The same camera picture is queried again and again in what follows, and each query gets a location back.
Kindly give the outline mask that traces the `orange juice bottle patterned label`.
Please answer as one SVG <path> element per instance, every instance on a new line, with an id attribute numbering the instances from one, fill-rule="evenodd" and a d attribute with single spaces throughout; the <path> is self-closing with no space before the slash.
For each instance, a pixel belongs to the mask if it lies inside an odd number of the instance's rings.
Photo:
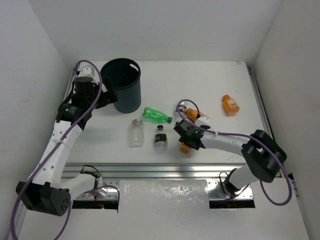
<path id="1" fill-rule="evenodd" d="M 190 152 L 191 148 L 187 146 L 186 144 L 182 143 L 180 146 L 180 151 L 184 154 L 188 154 Z"/>

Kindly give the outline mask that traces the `small black-label clear bottle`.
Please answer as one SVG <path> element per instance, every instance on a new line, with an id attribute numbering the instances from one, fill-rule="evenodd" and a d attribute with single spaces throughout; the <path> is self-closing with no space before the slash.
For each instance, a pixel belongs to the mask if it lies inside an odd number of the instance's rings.
<path id="1" fill-rule="evenodd" d="M 158 125 L 154 136 L 154 150 L 157 153 L 164 153 L 168 149 L 167 134 L 162 125 Z"/>

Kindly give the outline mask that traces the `green plastic bottle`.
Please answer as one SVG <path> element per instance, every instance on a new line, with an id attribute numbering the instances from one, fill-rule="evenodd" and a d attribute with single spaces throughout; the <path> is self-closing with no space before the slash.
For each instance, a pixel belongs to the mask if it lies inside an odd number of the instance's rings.
<path id="1" fill-rule="evenodd" d="M 173 120 L 172 117 L 151 107 L 145 107 L 142 116 L 145 120 L 157 124 L 170 124 Z"/>

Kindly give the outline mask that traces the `clear wide-mouth plastic jar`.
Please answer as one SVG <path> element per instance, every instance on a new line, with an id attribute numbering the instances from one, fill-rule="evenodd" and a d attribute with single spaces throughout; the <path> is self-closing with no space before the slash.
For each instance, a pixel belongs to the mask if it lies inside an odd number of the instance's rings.
<path id="1" fill-rule="evenodd" d="M 130 147 L 141 147 L 144 144 L 144 123 L 141 119 L 132 120 L 128 128 L 128 145 Z"/>

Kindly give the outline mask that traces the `clear Pepsi-label bottle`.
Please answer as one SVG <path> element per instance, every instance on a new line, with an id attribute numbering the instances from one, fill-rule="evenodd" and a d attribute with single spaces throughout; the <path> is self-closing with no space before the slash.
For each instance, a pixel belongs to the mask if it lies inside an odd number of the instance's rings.
<path id="1" fill-rule="evenodd" d="M 181 117 L 181 115 L 185 118 L 186 117 L 186 111 L 188 108 L 188 103 L 186 101 L 182 101 L 179 105 L 178 105 L 178 109 L 175 110 L 174 112 L 174 125 L 176 126 L 179 122 L 181 122 L 183 120 L 183 118 Z"/>

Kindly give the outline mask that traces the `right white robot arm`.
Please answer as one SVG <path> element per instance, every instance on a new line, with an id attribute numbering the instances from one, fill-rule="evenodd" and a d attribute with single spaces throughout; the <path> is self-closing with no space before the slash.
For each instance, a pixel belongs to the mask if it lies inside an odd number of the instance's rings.
<path id="1" fill-rule="evenodd" d="M 174 127 L 179 141 L 188 147 L 215 149 L 242 157 L 245 165 L 236 168 L 220 184 L 224 195 L 234 196 L 245 186 L 260 181 L 273 182 L 287 159 L 285 151 L 263 130 L 251 135 L 224 133 L 210 130 L 210 126 L 197 126 L 183 119 Z"/>

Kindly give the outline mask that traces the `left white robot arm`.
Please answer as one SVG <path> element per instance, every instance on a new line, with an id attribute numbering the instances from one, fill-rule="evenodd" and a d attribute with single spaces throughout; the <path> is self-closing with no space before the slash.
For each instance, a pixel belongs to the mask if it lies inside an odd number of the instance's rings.
<path id="1" fill-rule="evenodd" d="M 86 192 L 94 194 L 102 184 L 97 171 L 81 170 L 66 182 L 62 182 L 62 173 L 92 111 L 118 99 L 108 78 L 95 83 L 92 77 L 76 77 L 71 87 L 58 108 L 52 136 L 38 168 L 27 182 L 20 181 L 16 186 L 16 193 L 28 210 L 62 216 L 73 200 Z"/>

